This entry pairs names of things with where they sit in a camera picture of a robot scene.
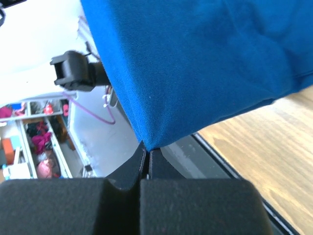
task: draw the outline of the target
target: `orange box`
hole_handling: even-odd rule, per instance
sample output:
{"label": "orange box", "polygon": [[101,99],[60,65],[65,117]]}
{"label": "orange box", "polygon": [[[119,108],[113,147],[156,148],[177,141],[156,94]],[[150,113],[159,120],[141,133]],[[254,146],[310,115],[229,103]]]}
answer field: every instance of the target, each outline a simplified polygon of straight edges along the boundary
{"label": "orange box", "polygon": [[6,158],[7,165],[11,165],[14,162],[14,149],[10,139],[2,139],[2,146]]}

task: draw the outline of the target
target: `pink bag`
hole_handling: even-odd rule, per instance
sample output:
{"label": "pink bag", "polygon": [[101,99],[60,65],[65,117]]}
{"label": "pink bag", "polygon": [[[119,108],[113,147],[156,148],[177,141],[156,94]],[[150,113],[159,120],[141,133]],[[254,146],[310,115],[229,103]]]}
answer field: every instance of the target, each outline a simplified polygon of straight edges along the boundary
{"label": "pink bag", "polygon": [[37,176],[40,179],[52,178],[51,162],[48,159],[40,162],[37,166]]}
{"label": "pink bag", "polygon": [[13,111],[8,107],[0,108],[0,118],[9,118],[12,116]]}

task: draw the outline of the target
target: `black plastic part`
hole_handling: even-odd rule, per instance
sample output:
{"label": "black plastic part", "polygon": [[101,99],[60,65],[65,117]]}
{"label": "black plastic part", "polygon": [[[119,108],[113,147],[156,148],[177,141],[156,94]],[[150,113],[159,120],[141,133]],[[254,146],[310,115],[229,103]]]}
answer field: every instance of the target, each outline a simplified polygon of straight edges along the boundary
{"label": "black plastic part", "polygon": [[149,179],[185,179],[163,156],[160,149],[150,152]]}
{"label": "black plastic part", "polygon": [[244,180],[142,180],[140,234],[272,234],[261,197]]}
{"label": "black plastic part", "polygon": [[7,8],[10,6],[14,6],[16,4],[22,3],[27,0],[0,0],[0,3],[2,3],[3,8]]}
{"label": "black plastic part", "polygon": [[57,75],[54,84],[67,90],[90,92],[95,86],[110,85],[102,63],[89,63],[85,55],[76,51],[54,57],[50,64],[54,65]]}
{"label": "black plastic part", "polygon": [[132,157],[106,178],[110,179],[115,187],[129,190],[141,179],[146,159],[147,151],[141,142]]}
{"label": "black plastic part", "polygon": [[[153,180],[141,180],[147,169]],[[0,198],[8,235],[271,234],[251,183],[182,179],[143,143],[105,179],[5,181]]]}
{"label": "black plastic part", "polygon": [[89,63],[89,75],[94,76],[93,81],[95,82],[95,86],[111,85],[101,62]]}
{"label": "black plastic part", "polygon": [[85,170],[86,170],[87,172],[91,172],[91,171],[92,171],[91,165],[86,165],[86,166],[85,166]]}

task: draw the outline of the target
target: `pink cloth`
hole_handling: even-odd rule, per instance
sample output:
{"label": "pink cloth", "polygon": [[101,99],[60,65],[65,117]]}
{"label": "pink cloth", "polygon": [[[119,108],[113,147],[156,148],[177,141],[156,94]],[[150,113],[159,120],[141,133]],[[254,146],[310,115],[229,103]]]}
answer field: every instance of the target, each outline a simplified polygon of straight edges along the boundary
{"label": "pink cloth", "polygon": [[12,116],[12,110],[8,107],[0,108],[0,118],[9,118]]}
{"label": "pink cloth", "polygon": [[37,166],[37,176],[38,178],[52,178],[52,169],[49,160],[39,163]]}
{"label": "pink cloth", "polygon": [[36,154],[42,154],[45,150],[45,143],[51,140],[51,133],[47,132],[43,136],[34,136],[31,141],[36,146]]}

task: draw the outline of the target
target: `gray surface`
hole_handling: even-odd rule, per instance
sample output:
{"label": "gray surface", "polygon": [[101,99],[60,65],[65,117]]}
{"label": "gray surface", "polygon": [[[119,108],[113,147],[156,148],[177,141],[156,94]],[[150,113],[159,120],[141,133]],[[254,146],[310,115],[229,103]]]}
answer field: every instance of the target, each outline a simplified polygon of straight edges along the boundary
{"label": "gray surface", "polygon": [[164,157],[186,178],[229,178],[191,136],[161,148],[161,151]]}
{"label": "gray surface", "polygon": [[77,177],[80,178],[81,177],[80,170],[82,169],[83,164],[76,150],[75,151],[71,150],[67,143],[61,143],[60,148],[62,150],[62,153],[64,155],[64,158],[67,162],[67,165],[69,167],[69,170],[73,178],[77,178]]}
{"label": "gray surface", "polygon": [[[108,110],[103,107],[104,93],[104,87],[96,87],[90,93],[78,92],[77,102],[111,121]],[[69,130],[71,136],[77,137],[73,141],[78,141],[76,144],[84,149],[83,155],[89,158],[97,177],[105,177],[119,168],[138,146],[135,134],[123,115],[117,108],[111,110],[115,125],[103,123],[77,106],[70,111]]]}

